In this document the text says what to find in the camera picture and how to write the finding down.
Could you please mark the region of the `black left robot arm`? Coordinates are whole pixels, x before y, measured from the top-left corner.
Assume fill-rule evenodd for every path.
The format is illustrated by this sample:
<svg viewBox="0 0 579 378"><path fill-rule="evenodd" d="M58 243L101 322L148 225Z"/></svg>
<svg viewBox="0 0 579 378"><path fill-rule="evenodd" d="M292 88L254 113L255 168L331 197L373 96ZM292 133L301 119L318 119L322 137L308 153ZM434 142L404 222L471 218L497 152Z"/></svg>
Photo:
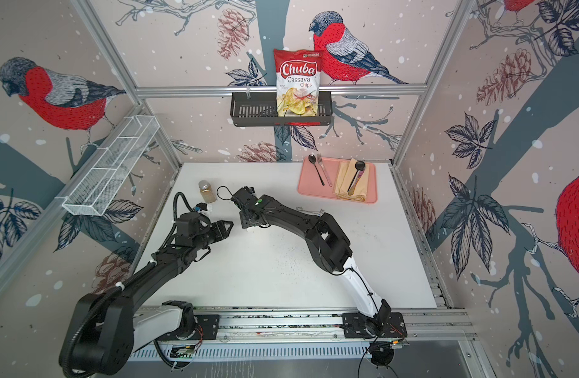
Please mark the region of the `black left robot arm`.
<svg viewBox="0 0 579 378"><path fill-rule="evenodd" d="M168 281L181 275L214 243L229 237L234 223L216 222L194 210L173 214L174 225L149 263L101 294L77 302L64 338L59 365L66 377L113 375L137 350L149 344L139 339L135 314Z"/></svg>

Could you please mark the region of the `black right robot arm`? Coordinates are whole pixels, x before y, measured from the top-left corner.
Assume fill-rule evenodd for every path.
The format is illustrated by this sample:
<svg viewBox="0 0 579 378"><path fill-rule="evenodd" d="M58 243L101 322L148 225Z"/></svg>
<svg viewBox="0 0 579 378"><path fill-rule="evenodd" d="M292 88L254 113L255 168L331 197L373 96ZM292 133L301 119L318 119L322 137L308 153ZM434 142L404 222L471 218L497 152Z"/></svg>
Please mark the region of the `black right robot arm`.
<svg viewBox="0 0 579 378"><path fill-rule="evenodd" d="M243 187L231 197L239 208L242 228L282 228L301 237L314 263L322 271L340 277L357 305L357 316L367 338L383 337L390 324L391 307L362 276L350 248L346 233L333 216L306 214L283 205L268 195L256 197L249 187Z"/></svg>

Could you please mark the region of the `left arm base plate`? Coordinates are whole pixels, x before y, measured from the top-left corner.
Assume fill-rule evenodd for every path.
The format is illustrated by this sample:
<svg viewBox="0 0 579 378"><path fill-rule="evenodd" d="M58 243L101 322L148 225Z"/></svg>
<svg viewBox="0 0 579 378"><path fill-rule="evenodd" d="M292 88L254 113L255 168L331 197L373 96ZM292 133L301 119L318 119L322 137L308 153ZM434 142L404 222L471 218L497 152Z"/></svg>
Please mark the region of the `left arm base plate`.
<svg viewBox="0 0 579 378"><path fill-rule="evenodd" d="M195 315L195 324L193 331L185 331L181 329L168 332L157 340L160 342L176 342L176 341L212 341L216 340L218 330L220 327L220 315Z"/></svg>

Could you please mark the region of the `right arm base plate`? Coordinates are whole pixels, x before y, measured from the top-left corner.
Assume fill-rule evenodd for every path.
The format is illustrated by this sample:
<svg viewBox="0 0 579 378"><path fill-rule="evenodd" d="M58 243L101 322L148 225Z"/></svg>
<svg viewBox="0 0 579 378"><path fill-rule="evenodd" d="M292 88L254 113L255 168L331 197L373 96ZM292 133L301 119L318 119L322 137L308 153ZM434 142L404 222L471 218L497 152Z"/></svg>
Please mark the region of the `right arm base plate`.
<svg viewBox="0 0 579 378"><path fill-rule="evenodd" d="M403 315L395 312L389 313L383 321L361 313L343 313L340 328L347 339L405 339L408 335Z"/></svg>

